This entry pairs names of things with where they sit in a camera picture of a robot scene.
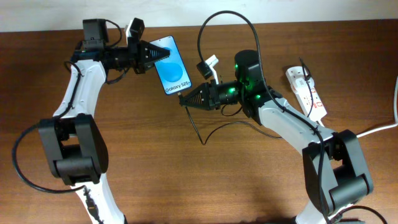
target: black bracket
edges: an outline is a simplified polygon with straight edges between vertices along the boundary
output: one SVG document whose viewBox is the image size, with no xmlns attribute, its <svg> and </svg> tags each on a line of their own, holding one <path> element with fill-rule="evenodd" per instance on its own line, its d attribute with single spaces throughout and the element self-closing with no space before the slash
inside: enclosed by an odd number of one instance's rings
<svg viewBox="0 0 398 224">
<path fill-rule="evenodd" d="M 197 68 L 205 79 L 211 77 L 211 71 L 205 63 L 200 62 Z M 180 95 L 180 105 L 202 110 L 217 110 L 221 105 L 233 105 L 239 102 L 244 114 L 261 125 L 258 108 L 272 98 L 264 86 L 264 77 L 255 50 L 242 50 L 235 55 L 235 77 L 236 81 L 218 85 L 215 80 L 202 83 L 185 96 Z M 273 98 L 282 98 L 282 95 L 270 86 L 268 89 Z"/>
<path fill-rule="evenodd" d="M 106 144 L 92 115 L 79 114 L 71 119 L 43 119 L 39 126 L 40 138 L 51 173 L 62 178 L 65 185 L 77 182 L 100 182 L 108 169 Z M 64 146 L 62 141 L 71 135 L 79 144 Z"/>
<path fill-rule="evenodd" d="M 358 138 L 349 130 L 335 133 L 325 141 L 325 159 L 322 170 L 322 197 L 327 214 L 331 215 L 350 203 L 356 203 L 373 191 L 369 173 Z M 320 145 L 311 144 L 303 149 L 305 188 L 314 206 L 321 212 L 318 188 Z M 343 160 L 332 169 L 330 160 Z"/>
<path fill-rule="evenodd" d="M 127 46 L 108 47 L 108 31 L 104 19 L 87 19 L 83 21 L 83 49 L 76 49 L 71 57 L 72 62 L 94 60 L 101 62 L 108 74 L 110 69 L 121 71 L 133 68 L 136 74 L 143 74 L 152 68 L 155 62 L 170 56 L 170 51 L 140 40 L 144 32 L 144 21 L 134 18 L 127 37 Z"/>
</svg>

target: power outlet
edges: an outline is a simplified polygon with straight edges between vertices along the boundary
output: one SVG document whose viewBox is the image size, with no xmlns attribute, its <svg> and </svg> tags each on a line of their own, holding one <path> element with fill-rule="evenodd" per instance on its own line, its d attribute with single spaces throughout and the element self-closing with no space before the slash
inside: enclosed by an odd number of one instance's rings
<svg viewBox="0 0 398 224">
<path fill-rule="evenodd" d="M 289 68 L 286 71 L 286 77 L 289 80 L 290 87 L 292 87 L 298 102 L 300 103 L 304 115 L 308 116 L 311 109 L 311 94 L 304 79 L 303 68 L 301 66 Z M 310 85 L 313 97 L 313 107 L 309 118 L 312 121 L 320 121 L 327 114 L 326 108 L 315 89 L 313 78 L 308 80 L 308 84 Z"/>
</svg>

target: smartphone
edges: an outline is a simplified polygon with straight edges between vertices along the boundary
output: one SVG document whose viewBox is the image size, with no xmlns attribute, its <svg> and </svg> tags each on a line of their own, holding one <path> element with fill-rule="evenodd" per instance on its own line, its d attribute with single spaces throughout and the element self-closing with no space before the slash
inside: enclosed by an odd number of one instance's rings
<svg viewBox="0 0 398 224">
<path fill-rule="evenodd" d="M 178 51 L 173 36 L 154 40 L 151 44 L 170 51 L 170 56 L 168 58 L 155 62 L 155 67 L 166 95 L 178 93 L 190 88 L 192 83 L 184 63 L 182 62 L 180 52 Z"/>
</svg>

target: white cable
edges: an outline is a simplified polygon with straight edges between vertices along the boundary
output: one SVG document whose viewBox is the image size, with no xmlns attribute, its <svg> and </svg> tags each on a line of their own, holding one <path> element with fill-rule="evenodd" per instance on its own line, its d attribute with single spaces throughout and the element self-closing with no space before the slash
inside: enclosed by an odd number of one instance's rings
<svg viewBox="0 0 398 224">
<path fill-rule="evenodd" d="M 398 126 L 397 92 L 398 92 L 398 77 L 397 77 L 397 81 L 396 81 L 396 89 L 394 91 L 394 120 L 395 120 L 395 123 L 394 124 L 390 124 L 390 125 L 381 126 L 379 128 L 375 128 L 375 129 L 366 131 L 364 133 L 358 134 L 356 137 L 360 138 L 360 137 L 363 137 L 363 136 L 365 136 L 367 134 L 374 133 L 376 131 L 384 130 L 384 129 L 387 129 L 387 128 L 394 128 L 394 127 Z"/>
<path fill-rule="evenodd" d="M 322 121 L 319 119 L 318 121 L 318 124 L 320 125 L 320 126 L 322 126 L 322 127 L 325 127 L 325 125 L 323 125 L 323 123 L 322 123 Z"/>
</svg>

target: white wall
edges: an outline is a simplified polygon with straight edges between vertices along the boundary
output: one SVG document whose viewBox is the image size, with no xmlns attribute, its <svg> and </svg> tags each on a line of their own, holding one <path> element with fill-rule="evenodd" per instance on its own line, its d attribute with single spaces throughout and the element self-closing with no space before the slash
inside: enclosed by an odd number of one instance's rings
<svg viewBox="0 0 398 224">
<path fill-rule="evenodd" d="M 253 23 L 398 18 L 397 0 L 0 0 L 0 32 L 81 29 L 82 19 L 105 18 L 121 27 L 199 26 L 212 13 L 233 10 Z M 210 24 L 243 23 L 233 16 Z"/>
</svg>

